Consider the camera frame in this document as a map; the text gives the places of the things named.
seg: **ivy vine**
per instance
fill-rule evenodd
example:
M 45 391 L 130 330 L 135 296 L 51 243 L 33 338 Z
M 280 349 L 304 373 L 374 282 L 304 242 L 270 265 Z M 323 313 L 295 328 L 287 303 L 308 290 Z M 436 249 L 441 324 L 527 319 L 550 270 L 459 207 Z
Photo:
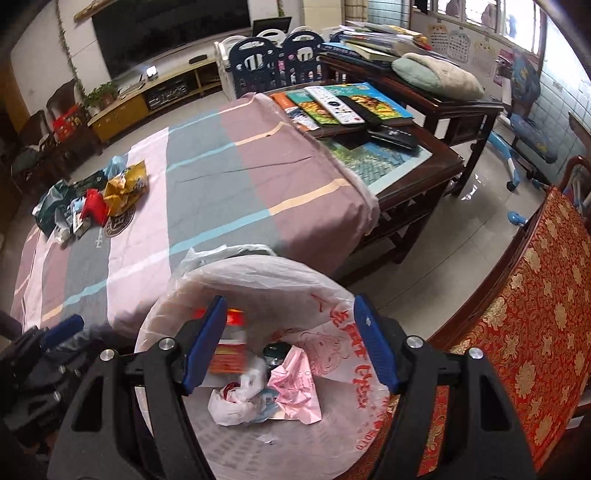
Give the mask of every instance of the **ivy vine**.
M 78 88 L 78 92 L 82 97 L 82 101 L 86 101 L 86 91 L 84 90 L 84 85 L 82 85 L 82 81 L 78 76 L 78 70 L 72 61 L 72 54 L 70 53 L 70 47 L 68 47 L 68 43 L 66 42 L 66 31 L 64 30 L 64 25 L 61 21 L 61 12 L 60 12 L 60 0 L 56 0 L 56 15 L 57 15 L 57 28 L 60 34 L 60 44 L 61 49 L 66 54 L 68 59 L 68 65 L 70 66 L 70 70 L 72 71 L 72 75 L 74 76 L 74 80 L 76 82 L 76 88 Z

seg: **gray pillow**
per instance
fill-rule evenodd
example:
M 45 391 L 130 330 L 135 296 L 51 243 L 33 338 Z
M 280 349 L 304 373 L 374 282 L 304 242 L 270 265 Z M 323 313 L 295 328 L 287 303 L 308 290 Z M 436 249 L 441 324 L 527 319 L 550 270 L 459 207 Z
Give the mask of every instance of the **gray pillow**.
M 409 84 L 455 100 L 479 100 L 484 88 L 473 74 L 444 60 L 406 54 L 392 62 L 392 70 Z

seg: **blue chair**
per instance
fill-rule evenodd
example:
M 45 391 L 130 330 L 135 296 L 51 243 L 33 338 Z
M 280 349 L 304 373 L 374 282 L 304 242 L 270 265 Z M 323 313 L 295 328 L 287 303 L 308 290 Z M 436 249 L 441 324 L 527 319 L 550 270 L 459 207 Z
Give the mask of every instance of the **blue chair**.
M 546 134 L 531 118 L 527 117 L 532 105 L 540 96 L 538 72 L 521 50 L 515 48 L 513 54 L 514 62 L 511 75 L 512 105 L 508 117 L 515 132 L 515 140 L 511 147 L 519 154 L 520 158 L 518 157 L 516 160 L 527 170 L 527 177 L 532 179 L 538 173 L 538 170 L 517 149 L 519 140 L 530 147 L 546 163 L 554 163 L 558 155 L 556 148 L 550 144 Z

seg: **orange book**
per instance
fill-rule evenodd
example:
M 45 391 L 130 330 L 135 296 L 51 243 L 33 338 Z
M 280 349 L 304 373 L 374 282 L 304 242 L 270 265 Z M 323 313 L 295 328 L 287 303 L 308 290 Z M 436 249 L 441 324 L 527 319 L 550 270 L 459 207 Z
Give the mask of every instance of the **orange book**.
M 303 132 L 317 130 L 319 127 L 300 107 L 298 107 L 284 92 L 273 93 L 271 98 L 285 110 L 287 116 L 295 123 L 295 127 Z

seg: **red and gold fabric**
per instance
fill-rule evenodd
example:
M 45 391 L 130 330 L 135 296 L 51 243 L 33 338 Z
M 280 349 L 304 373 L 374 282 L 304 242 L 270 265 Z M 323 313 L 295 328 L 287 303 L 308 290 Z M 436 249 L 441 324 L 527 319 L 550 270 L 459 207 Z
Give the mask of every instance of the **red and gold fabric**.
M 540 220 L 500 294 L 451 351 L 480 347 L 495 366 L 523 426 L 536 469 L 562 437 L 589 379 L 591 239 L 569 200 L 552 188 Z M 420 475 L 437 466 L 447 407 L 438 387 Z M 367 478 L 382 428 L 341 480 Z

